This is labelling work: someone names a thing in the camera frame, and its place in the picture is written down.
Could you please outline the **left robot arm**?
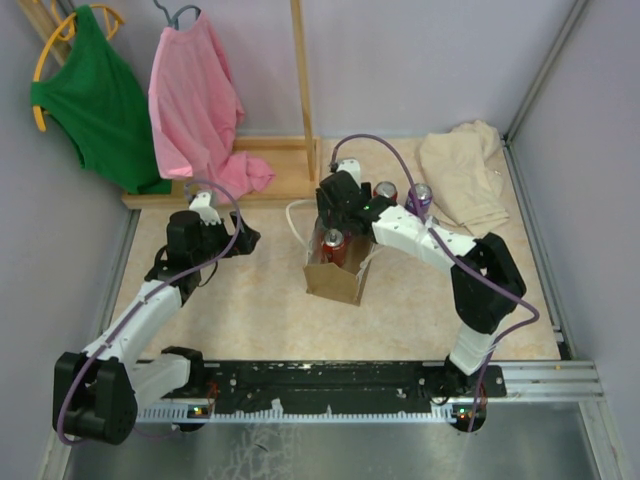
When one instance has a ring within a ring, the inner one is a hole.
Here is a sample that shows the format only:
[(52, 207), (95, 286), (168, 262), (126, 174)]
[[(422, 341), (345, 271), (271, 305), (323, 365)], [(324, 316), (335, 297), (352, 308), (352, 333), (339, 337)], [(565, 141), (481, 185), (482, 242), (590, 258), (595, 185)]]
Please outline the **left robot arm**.
[(233, 232), (212, 214), (172, 214), (166, 243), (132, 303), (81, 352), (65, 352), (56, 361), (52, 426), (64, 444), (91, 439), (119, 445), (138, 413), (164, 395), (179, 390), (194, 397), (206, 389), (208, 373), (195, 350), (169, 347), (149, 364), (137, 361), (200, 286), (202, 269), (254, 251), (260, 233), (238, 212), (231, 220)]

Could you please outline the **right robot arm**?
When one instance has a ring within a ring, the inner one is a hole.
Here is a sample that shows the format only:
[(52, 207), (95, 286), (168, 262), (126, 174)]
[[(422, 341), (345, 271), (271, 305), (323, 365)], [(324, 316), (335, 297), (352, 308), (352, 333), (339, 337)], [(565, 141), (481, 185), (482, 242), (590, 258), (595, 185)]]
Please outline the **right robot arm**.
[(372, 196), (346, 171), (316, 189), (324, 227), (369, 237), (450, 275), (454, 307), (462, 321), (441, 373), (444, 396), (475, 393), (502, 320), (526, 293), (526, 284), (504, 240), (454, 233), (422, 221), (396, 201)]

